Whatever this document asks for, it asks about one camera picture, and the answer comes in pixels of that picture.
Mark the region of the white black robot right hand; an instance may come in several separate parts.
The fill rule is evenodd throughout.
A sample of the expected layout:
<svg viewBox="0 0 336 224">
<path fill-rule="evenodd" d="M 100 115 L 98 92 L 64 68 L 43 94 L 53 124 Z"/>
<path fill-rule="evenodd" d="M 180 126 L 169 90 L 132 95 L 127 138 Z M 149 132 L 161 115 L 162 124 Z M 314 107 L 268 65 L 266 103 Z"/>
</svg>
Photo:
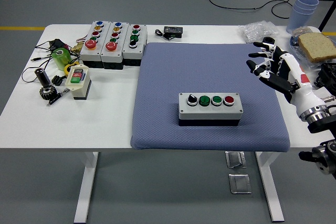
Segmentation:
<svg viewBox="0 0 336 224">
<path fill-rule="evenodd" d="M 308 76 L 292 54 L 267 42 L 254 42 L 253 45 L 262 51 L 249 56 L 263 57 L 265 61 L 256 64 L 247 60 L 251 73 L 265 85 L 282 93 L 296 107 L 297 115 L 303 121 L 313 114 L 327 114 L 326 103 L 314 94 Z"/>
</svg>

